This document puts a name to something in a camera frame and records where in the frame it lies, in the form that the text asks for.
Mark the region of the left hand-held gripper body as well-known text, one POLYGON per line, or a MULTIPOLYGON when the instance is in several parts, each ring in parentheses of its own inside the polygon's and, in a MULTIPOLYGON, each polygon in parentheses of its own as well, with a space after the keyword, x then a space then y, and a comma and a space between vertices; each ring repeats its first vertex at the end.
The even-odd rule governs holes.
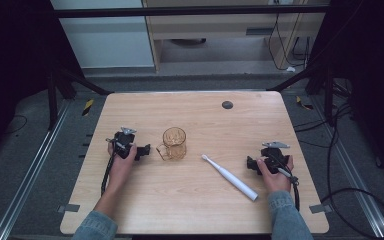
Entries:
POLYGON ((135 139, 135 133, 135 129, 126 127, 122 127, 120 131, 116 132, 112 140, 112 155, 118 155, 125 159, 130 154, 131 146, 135 139))

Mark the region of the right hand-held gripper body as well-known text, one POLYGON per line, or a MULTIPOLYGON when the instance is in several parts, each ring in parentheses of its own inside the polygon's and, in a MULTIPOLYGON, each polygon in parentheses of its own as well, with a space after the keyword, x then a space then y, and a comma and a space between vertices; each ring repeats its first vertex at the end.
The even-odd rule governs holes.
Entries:
POLYGON ((264 157, 264 162, 271 174, 290 174, 291 170, 287 166, 289 162, 289 155, 284 155, 281 148, 288 148, 280 142, 263 143, 264 148, 261 150, 261 155, 264 157))

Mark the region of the white electric toothbrush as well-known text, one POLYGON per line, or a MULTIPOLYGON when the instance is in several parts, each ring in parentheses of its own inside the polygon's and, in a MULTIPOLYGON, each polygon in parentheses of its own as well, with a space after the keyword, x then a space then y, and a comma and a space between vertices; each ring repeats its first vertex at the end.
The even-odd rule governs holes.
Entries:
POLYGON ((213 166, 228 182, 235 186, 240 192, 247 196, 251 201, 255 201, 258 198, 258 193, 246 185, 243 181, 237 178, 235 175, 230 173, 228 170, 214 162, 207 155, 201 156, 203 160, 213 166))

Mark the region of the amber glass mug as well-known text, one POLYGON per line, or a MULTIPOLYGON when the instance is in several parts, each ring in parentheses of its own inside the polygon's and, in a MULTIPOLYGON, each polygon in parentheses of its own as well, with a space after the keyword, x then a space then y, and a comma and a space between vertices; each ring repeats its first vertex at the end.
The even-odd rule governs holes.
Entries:
POLYGON ((179 127, 167 129, 156 150, 164 161, 182 159, 187 152, 185 131, 179 127))

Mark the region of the person's left hand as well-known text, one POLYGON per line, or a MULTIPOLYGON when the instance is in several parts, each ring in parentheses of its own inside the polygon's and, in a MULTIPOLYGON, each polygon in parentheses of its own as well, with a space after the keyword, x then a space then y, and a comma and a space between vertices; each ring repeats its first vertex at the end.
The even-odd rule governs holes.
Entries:
POLYGON ((137 153, 137 146, 131 144, 129 155, 126 158, 120 157, 114 150, 112 145, 108 146, 108 151, 113 156, 113 163, 109 172, 109 182, 106 187, 107 192, 120 192, 123 185, 126 183, 133 162, 137 153))

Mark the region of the person's right hand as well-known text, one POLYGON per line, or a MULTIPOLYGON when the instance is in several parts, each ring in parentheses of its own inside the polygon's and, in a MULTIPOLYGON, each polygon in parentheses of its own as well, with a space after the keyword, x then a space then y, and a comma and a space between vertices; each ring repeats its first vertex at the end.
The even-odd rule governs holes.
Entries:
POLYGON ((272 174, 262 159, 258 159, 257 164, 262 173, 263 182, 269 194, 278 191, 291 191, 291 182, 288 177, 282 173, 272 174))

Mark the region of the yellow black striped tape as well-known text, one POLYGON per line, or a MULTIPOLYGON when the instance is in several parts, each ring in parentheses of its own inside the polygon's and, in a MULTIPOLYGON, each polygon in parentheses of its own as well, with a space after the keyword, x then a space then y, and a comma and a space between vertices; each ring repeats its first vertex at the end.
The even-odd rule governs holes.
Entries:
POLYGON ((87 116, 88 115, 88 113, 89 113, 93 103, 94 103, 94 99, 89 99, 89 100, 86 101, 85 107, 84 107, 84 109, 82 111, 82 116, 87 116))
POLYGON ((314 109, 312 104, 304 103, 302 98, 299 96, 296 96, 296 103, 304 109, 307 109, 307 110, 313 110, 314 109))

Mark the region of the black metal stand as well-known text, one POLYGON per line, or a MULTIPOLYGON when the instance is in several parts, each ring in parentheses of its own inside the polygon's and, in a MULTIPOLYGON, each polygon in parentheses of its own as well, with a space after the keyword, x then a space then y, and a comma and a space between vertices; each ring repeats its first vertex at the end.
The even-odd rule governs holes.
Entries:
POLYGON ((309 95, 317 94, 324 89, 324 117, 330 126, 334 125, 333 120, 333 68, 329 63, 313 63, 300 73, 288 80, 268 88, 268 91, 282 92, 300 80, 308 79, 305 91, 309 95))
POLYGON ((109 95, 111 91, 105 90, 88 81, 62 65, 55 63, 48 69, 48 104, 49 104, 49 130, 52 130, 58 120, 57 92, 60 92, 64 99, 74 99, 77 92, 72 86, 76 82, 99 95, 109 95))

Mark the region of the white cabinet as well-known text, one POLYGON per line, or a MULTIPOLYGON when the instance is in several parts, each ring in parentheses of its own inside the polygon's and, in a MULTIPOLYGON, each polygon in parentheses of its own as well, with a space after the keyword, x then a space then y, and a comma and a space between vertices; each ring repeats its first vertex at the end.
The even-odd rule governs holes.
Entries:
MULTIPOLYGON (((142 8, 141 0, 51 0, 55 10, 142 8)), ((144 17, 61 18, 82 69, 153 67, 144 17)))

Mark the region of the black curtain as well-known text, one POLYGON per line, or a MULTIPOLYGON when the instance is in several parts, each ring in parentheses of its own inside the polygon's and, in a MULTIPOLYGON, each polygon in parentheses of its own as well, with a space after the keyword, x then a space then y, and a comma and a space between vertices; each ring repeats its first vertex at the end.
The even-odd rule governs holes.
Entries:
POLYGON ((384 163, 384 0, 330 0, 312 51, 352 83, 351 102, 384 163))
POLYGON ((59 20, 42 18, 51 0, 0 0, 0 139, 23 98, 47 88, 42 44, 67 70, 82 70, 59 20))

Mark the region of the light wooden desk cabinet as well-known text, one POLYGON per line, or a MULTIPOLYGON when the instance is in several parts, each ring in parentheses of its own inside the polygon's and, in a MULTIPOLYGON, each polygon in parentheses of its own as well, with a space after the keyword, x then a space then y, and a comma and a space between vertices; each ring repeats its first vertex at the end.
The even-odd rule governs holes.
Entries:
MULTIPOLYGON (((330 0, 141 1, 145 7, 315 5, 330 2, 330 0)), ((292 49, 295 41, 317 36, 324 17, 323 13, 183 15, 150 16, 146 22, 150 38, 154 41, 264 36, 275 66, 284 68, 292 64, 292 49)))

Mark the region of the grey metal bracket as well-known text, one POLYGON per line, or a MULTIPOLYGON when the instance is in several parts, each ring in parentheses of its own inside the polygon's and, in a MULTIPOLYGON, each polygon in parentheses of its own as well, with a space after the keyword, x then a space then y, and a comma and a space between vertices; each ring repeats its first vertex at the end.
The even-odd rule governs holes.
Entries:
POLYGON ((309 207, 310 211, 312 214, 316 214, 316 213, 330 213, 333 211, 332 207, 327 204, 327 205, 323 205, 323 204, 318 204, 318 205, 312 205, 309 207))
POLYGON ((60 205, 57 208, 58 213, 65 213, 65 212, 78 212, 80 209, 80 205, 77 204, 66 204, 66 205, 60 205))

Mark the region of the aluminium floor rail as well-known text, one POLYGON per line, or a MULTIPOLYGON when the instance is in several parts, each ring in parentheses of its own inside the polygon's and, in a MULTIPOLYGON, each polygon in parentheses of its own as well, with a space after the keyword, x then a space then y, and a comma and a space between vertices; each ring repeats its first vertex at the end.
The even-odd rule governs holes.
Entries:
POLYGON ((63 100, 61 108, 58 110, 57 120, 54 126, 47 131, 38 151, 36 152, 16 194, 14 195, 5 214, 0 220, 0 240, 7 240, 20 213, 23 209, 31 190, 39 176, 41 169, 46 162, 49 152, 61 130, 66 119, 67 112, 72 105, 71 100, 63 100))
POLYGON ((331 137, 329 156, 334 154, 338 163, 342 167, 374 235, 377 238, 384 237, 384 215, 381 211, 380 202, 373 196, 366 194, 369 189, 358 173, 355 165, 352 163, 351 158, 339 137, 337 128, 331 127, 328 123, 326 123, 324 129, 331 137))

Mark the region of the black horizontal frame bar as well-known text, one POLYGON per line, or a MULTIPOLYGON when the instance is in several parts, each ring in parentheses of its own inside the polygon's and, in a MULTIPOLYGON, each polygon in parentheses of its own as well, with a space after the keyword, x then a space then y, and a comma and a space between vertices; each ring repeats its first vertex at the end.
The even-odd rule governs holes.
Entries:
POLYGON ((97 17, 141 17, 141 16, 187 16, 187 15, 232 15, 232 14, 280 14, 280 13, 323 13, 329 4, 315 5, 249 5, 249 6, 186 6, 115 9, 68 9, 53 10, 58 18, 97 17))

